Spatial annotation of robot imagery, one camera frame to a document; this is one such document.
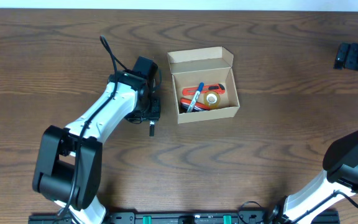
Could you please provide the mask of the black whiteboard marker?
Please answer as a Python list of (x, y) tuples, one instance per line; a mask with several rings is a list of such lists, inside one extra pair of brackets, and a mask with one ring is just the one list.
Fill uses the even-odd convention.
[(155, 121), (149, 123), (149, 136), (152, 137), (155, 134)]

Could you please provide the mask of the blue whiteboard marker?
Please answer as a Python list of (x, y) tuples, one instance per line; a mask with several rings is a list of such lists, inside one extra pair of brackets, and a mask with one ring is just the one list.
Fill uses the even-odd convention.
[(198, 98), (199, 98), (199, 96), (200, 96), (200, 94), (201, 94), (201, 92), (202, 92), (202, 90), (203, 90), (203, 87), (204, 87), (204, 83), (201, 82), (201, 83), (198, 85), (198, 87), (197, 87), (197, 89), (196, 89), (196, 91), (195, 91), (195, 95), (194, 95), (194, 97), (193, 97), (191, 103), (189, 104), (189, 107), (188, 107), (188, 109), (187, 109), (187, 111), (186, 111), (187, 113), (191, 113), (191, 112), (193, 111), (193, 109), (194, 109), (194, 107), (195, 107), (195, 104), (197, 103)]

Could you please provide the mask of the yellow clear tape roll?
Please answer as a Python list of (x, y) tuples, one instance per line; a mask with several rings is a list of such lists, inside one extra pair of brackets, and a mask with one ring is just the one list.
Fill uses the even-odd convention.
[(208, 91), (204, 94), (204, 104), (211, 110), (218, 109), (221, 98), (215, 91)]

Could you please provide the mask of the orange utility knife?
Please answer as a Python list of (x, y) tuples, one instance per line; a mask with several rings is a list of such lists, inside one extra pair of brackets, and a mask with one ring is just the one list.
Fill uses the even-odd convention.
[[(184, 88), (182, 90), (182, 95), (183, 96), (194, 95), (197, 90), (198, 90), (197, 86)], [(226, 92), (226, 89), (222, 84), (217, 83), (217, 84), (212, 84), (212, 85), (204, 85), (203, 89), (200, 91), (200, 93), (203, 94), (203, 93), (207, 93), (209, 91), (213, 91), (219, 95), (222, 95)]]

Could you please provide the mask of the cardboard box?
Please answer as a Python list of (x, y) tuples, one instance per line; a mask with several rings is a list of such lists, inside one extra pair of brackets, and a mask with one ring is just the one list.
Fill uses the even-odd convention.
[[(175, 97), (175, 112), (177, 123), (191, 123), (211, 119), (230, 118), (235, 116), (240, 108), (233, 74), (234, 55), (224, 47), (209, 47), (203, 49), (181, 50), (167, 54), (172, 74), (173, 95)], [(192, 100), (194, 95), (183, 96), (184, 88), (204, 85), (222, 84), (226, 92), (220, 95), (218, 109), (195, 111), (187, 113), (181, 108), (180, 100)], [(198, 103), (204, 104), (204, 93), (200, 94)]]

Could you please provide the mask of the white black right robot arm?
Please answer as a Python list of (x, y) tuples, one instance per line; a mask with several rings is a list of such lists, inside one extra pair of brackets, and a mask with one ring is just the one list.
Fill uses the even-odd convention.
[[(358, 71), (358, 44), (342, 43), (334, 62), (336, 70)], [(334, 141), (326, 151), (322, 171), (299, 192), (286, 196), (264, 217), (264, 223), (339, 223), (330, 210), (345, 199), (355, 208), (358, 194), (358, 130)]]

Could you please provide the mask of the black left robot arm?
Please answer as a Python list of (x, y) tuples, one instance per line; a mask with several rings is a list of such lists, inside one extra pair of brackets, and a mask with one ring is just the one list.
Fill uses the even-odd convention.
[(134, 68), (109, 76), (100, 98), (64, 128), (49, 126), (42, 135), (32, 188), (58, 204), (56, 215), (31, 215), (29, 223), (111, 223), (96, 194), (101, 182), (103, 145), (122, 121), (150, 123), (160, 119), (158, 66), (139, 57)]

